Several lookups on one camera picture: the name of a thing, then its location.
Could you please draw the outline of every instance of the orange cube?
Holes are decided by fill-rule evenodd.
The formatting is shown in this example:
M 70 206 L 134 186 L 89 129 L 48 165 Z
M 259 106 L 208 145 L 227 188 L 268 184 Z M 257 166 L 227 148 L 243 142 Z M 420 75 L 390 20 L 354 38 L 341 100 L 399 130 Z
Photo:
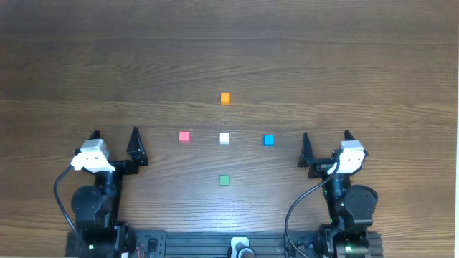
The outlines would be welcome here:
M 229 105 L 231 103 L 231 93 L 222 93 L 222 105 Z

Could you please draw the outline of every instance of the white cube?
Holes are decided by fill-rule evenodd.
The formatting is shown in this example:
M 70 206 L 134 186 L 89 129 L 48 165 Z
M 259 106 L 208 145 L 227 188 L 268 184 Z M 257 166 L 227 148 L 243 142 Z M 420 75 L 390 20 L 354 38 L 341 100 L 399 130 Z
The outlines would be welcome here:
M 230 144 L 230 133 L 220 133 L 220 144 Z

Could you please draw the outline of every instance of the black cable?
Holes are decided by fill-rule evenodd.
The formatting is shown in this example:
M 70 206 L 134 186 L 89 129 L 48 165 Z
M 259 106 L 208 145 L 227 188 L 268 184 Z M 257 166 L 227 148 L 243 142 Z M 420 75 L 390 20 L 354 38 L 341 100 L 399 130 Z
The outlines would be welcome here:
M 296 199 L 296 201 L 293 202 L 292 206 L 288 209 L 288 212 L 287 212 L 287 216 L 285 216 L 285 235 L 287 236 L 287 239 L 288 241 L 290 242 L 290 245 L 292 245 L 292 247 L 301 255 L 303 255 L 304 257 L 306 258 L 310 258 L 307 254 L 303 253 L 302 251 L 299 250 L 299 248 L 297 248 L 297 246 L 293 243 L 293 240 L 292 238 L 290 237 L 290 232 L 288 231 L 288 220 L 290 219 L 290 215 L 292 214 L 292 211 L 294 210 L 294 208 L 300 203 L 300 201 L 302 201 L 305 197 L 307 197 L 310 193 L 314 192 L 315 190 L 317 190 L 318 188 L 322 187 L 324 184 L 328 183 L 336 174 L 336 172 L 338 172 L 338 169 L 339 169 L 339 156 L 338 158 L 336 159 L 336 167 L 335 167 L 335 170 L 333 171 L 333 173 L 327 178 L 325 179 L 324 181 L 322 181 L 322 183 L 319 183 L 317 184 L 316 186 L 314 186 L 313 188 L 309 189 L 307 192 L 303 193 L 300 197 L 298 197 L 298 199 Z
M 62 174 L 60 174 L 60 176 L 56 179 L 56 181 L 55 181 L 55 187 L 54 187 L 54 190 L 55 190 L 55 198 L 56 198 L 56 201 L 57 201 L 57 205 L 59 205 L 60 211 L 62 212 L 62 214 L 64 214 L 65 220 L 67 220 L 67 222 L 69 223 L 69 225 L 70 225 L 70 227 L 72 228 L 73 232 L 75 233 L 75 236 L 77 237 L 78 241 L 80 241 L 80 243 L 82 244 L 82 249 L 87 251 L 88 245 L 86 245 L 85 240 L 83 240 L 83 238 L 81 237 L 80 233 L 78 233 L 77 227 L 75 226 L 75 224 L 73 224 L 72 218 L 70 218 L 69 214 L 65 211 L 65 207 L 64 207 L 64 205 L 62 204 L 62 202 L 60 201 L 59 194 L 58 194 L 58 192 L 57 192 L 57 184 L 59 184 L 59 182 L 60 182 L 60 181 L 61 181 L 61 180 L 71 171 L 71 170 L 73 170 L 73 166 L 69 166 L 68 168 L 66 168 L 66 169 L 64 170 L 64 172 L 62 172 Z

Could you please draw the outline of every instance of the cube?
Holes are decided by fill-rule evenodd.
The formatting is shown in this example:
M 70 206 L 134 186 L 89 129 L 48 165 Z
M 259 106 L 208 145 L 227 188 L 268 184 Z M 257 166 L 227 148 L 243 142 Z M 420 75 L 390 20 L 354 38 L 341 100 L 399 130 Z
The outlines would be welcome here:
M 189 132 L 179 132 L 179 142 L 180 143 L 189 143 Z
M 220 186 L 230 186 L 230 176 L 228 175 L 220 176 Z
M 265 147 L 273 147 L 274 146 L 274 135 L 265 135 L 264 143 L 265 143 Z
M 222 93 L 220 101 L 222 105 L 229 105 L 231 103 L 231 93 Z
M 220 133 L 220 144 L 230 144 L 230 133 Z

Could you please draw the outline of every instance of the wooden tabletop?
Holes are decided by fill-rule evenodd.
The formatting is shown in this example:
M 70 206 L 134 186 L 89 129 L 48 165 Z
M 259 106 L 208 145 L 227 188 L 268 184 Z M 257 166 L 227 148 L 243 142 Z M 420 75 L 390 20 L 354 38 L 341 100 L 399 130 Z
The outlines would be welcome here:
M 282 232 L 318 183 L 296 166 L 303 132 L 329 157 L 349 129 L 385 257 L 452 257 L 457 25 L 454 0 L 0 1 L 0 254 L 62 256 L 52 184 L 94 129 L 116 159 L 136 125 L 135 228 Z M 68 211 L 92 182 L 65 179 Z M 292 230 L 328 221 L 320 192 L 297 209 Z

